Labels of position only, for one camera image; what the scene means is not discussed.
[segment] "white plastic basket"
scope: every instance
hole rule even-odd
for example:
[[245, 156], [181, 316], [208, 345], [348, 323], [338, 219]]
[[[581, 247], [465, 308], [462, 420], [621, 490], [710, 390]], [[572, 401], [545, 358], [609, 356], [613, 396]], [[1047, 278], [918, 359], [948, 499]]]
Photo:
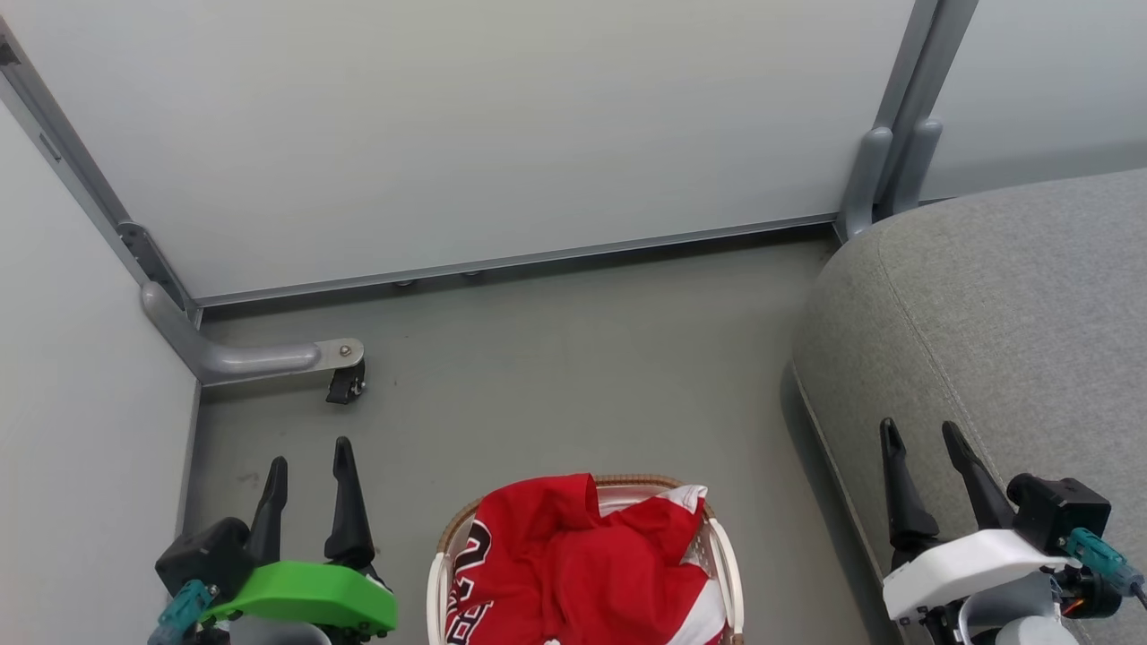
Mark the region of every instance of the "white plastic basket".
[[[599, 476], [594, 480], [598, 483], [598, 502], [602, 515], [682, 485], [681, 482], [658, 475]], [[427, 581], [427, 635], [430, 645], [446, 645], [446, 599], [454, 577], [454, 558], [466, 547], [470, 522], [479, 502], [481, 499], [471, 503], [454, 516], [443, 533], [438, 553], [430, 565], [430, 578]], [[725, 600], [721, 645], [743, 645], [744, 598], [741, 593], [736, 555], [725, 529], [708, 504], [705, 520], [689, 546], [687, 559], [699, 561], [709, 577], [716, 578], [720, 585], [721, 598]]]

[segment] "orange wire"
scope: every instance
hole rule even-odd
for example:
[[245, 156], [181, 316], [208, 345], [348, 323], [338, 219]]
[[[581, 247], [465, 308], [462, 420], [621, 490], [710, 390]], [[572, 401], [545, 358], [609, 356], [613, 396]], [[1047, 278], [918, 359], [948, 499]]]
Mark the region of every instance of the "orange wire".
[[1068, 605], [1068, 608], [1063, 609], [1063, 615], [1066, 616], [1066, 615], [1070, 614], [1079, 605], [1083, 605], [1083, 598], [1079, 598], [1075, 603], [1071, 603], [1070, 605]]

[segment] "gray sofa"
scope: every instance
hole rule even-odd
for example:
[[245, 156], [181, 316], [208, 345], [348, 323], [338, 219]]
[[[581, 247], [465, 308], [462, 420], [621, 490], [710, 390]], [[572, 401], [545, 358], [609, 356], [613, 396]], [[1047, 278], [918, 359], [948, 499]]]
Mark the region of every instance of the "gray sofa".
[[[805, 404], [880, 576], [877, 426], [892, 417], [942, 537], [975, 530], [941, 436], [957, 421], [997, 481], [1076, 477], [1105, 537], [1147, 568], [1147, 171], [997, 191], [884, 220], [844, 244], [794, 345]], [[1147, 612], [1079, 621], [1147, 643]], [[910, 635], [915, 642], [919, 636]]]

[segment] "white wall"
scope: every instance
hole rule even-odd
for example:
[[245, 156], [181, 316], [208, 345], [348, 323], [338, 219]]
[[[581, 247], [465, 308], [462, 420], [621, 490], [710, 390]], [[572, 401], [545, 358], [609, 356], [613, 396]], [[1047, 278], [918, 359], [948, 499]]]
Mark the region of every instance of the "white wall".
[[912, 0], [0, 0], [195, 297], [837, 209]]
[[1147, 3], [981, 0], [923, 197], [1147, 165]]
[[2, 103], [0, 219], [2, 639], [143, 643], [164, 604], [153, 566], [181, 512], [195, 379]]

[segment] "printed number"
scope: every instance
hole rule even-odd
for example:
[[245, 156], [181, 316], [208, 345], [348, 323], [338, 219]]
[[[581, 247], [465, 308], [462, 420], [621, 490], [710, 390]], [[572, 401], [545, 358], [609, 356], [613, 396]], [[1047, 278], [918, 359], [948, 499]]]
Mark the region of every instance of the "printed number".
[[[458, 574], [485, 562], [492, 543], [493, 539], [486, 524], [474, 520], [470, 523], [470, 534], [466, 538], [466, 549], [454, 558], [454, 589], [450, 591], [450, 599], [446, 603], [447, 613], [454, 612], [459, 603], [469, 600], [470, 595], [474, 593], [474, 581]], [[492, 606], [493, 601], [490, 601], [454, 614], [454, 619], [450, 622], [450, 629], [446, 630], [447, 645], [469, 645], [470, 636], [474, 635], [482, 617]]]
[[454, 558], [454, 573], [485, 562], [486, 554], [490, 553], [491, 542], [490, 529], [486, 528], [486, 524], [474, 520], [470, 524], [470, 535], [466, 538], [466, 550], [459, 553], [458, 558]]
[[492, 601], [485, 605], [475, 605], [455, 615], [450, 623], [450, 629], [446, 630], [447, 645], [469, 645], [470, 636], [474, 635], [474, 630], [478, 628], [478, 623], [482, 622], [482, 617], [486, 615], [486, 611], [491, 606], [493, 606]]

